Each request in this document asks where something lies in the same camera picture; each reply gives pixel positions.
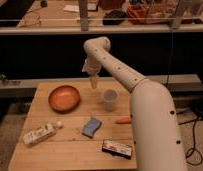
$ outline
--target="orange bowl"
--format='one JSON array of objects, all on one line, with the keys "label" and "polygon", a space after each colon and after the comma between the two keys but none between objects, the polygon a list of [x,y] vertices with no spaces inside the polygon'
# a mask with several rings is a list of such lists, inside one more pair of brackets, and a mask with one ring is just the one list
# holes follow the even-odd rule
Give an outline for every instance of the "orange bowl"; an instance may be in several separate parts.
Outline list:
[{"label": "orange bowl", "polygon": [[48,101],[53,110],[64,113],[74,109],[79,104],[80,94],[75,87],[64,85],[54,89],[50,93]]}]

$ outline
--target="gray floor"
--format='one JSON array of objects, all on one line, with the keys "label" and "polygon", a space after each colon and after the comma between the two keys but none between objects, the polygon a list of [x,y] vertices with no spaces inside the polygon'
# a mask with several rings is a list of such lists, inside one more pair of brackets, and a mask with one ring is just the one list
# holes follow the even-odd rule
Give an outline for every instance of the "gray floor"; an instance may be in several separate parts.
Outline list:
[{"label": "gray floor", "polygon": [[[20,130],[26,118],[26,112],[18,112],[15,104],[11,105],[8,113],[4,116],[0,125],[0,171],[7,171],[12,153],[15,148]],[[190,111],[182,115],[178,115],[179,122],[184,122],[194,118],[194,114]],[[193,123],[181,125],[181,133],[184,141],[185,151],[192,147],[192,126]],[[197,149],[203,155],[203,121],[199,121],[196,125],[196,143]],[[199,156],[194,154],[190,162],[198,162]],[[189,171],[203,171],[203,163],[200,166],[189,166]]]}]

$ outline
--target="wire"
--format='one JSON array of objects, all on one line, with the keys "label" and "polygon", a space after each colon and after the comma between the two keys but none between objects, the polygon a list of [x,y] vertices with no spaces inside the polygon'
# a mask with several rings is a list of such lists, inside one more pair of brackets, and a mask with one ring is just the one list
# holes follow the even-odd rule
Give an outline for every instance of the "wire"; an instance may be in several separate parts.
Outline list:
[{"label": "wire", "polygon": [[193,123],[193,127],[192,127],[193,147],[191,147],[191,148],[189,148],[187,150],[187,152],[186,152],[186,159],[190,158],[195,152],[197,152],[197,154],[200,157],[200,160],[197,163],[192,163],[192,162],[187,161],[187,163],[192,165],[192,166],[199,166],[199,165],[201,165],[203,163],[203,155],[196,148],[195,127],[196,127],[196,123],[198,121],[199,121],[199,117],[197,117],[196,119],[192,119],[192,120],[189,120],[189,121],[186,121],[186,122],[179,123],[179,125],[183,125],[183,124],[188,124],[188,123],[194,122]]},{"label": "wire", "polygon": [[184,109],[182,111],[179,111],[179,112],[176,112],[177,115],[181,115],[181,114],[184,114],[184,113],[187,113],[190,109],[187,108],[187,109]]},{"label": "wire", "polygon": [[171,48],[170,48],[170,56],[168,61],[168,67],[167,67],[167,80],[166,80],[166,87],[169,86],[169,79],[170,79],[170,72],[171,72],[171,64],[172,64],[172,57],[174,55],[174,32],[171,29]]},{"label": "wire", "polygon": [[[38,10],[40,10],[40,9],[42,9],[42,8],[37,8],[37,9],[33,9],[33,10],[31,10],[31,11],[28,11],[26,14],[25,14],[25,16],[24,16],[24,25],[22,25],[22,26],[20,26],[20,27],[30,27],[30,26],[35,26],[35,25],[39,25],[39,26],[41,26],[41,20],[40,20],[40,14],[38,13],[38,12],[36,12],[36,11],[38,11]],[[30,13],[33,13],[33,14],[35,14],[36,15],[36,21],[37,22],[35,22],[35,23],[33,23],[33,24],[27,24],[27,19],[26,19],[26,16],[28,15],[28,14],[30,14]]]}]

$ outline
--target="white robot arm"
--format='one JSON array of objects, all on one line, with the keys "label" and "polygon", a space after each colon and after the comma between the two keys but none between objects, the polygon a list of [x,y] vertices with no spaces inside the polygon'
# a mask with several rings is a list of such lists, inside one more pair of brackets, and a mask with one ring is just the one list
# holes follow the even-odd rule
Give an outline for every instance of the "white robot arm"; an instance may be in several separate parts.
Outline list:
[{"label": "white robot arm", "polygon": [[87,40],[84,49],[87,59],[83,71],[96,76],[103,66],[131,93],[139,170],[188,171],[170,92],[110,55],[110,41],[106,37]]}]

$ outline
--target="plastic cup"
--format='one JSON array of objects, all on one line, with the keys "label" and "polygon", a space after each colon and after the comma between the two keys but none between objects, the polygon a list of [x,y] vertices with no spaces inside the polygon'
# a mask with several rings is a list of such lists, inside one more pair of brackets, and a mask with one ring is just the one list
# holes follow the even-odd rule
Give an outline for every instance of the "plastic cup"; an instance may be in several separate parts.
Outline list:
[{"label": "plastic cup", "polygon": [[107,89],[102,93],[102,100],[107,111],[113,111],[118,100],[118,93],[113,89]]}]

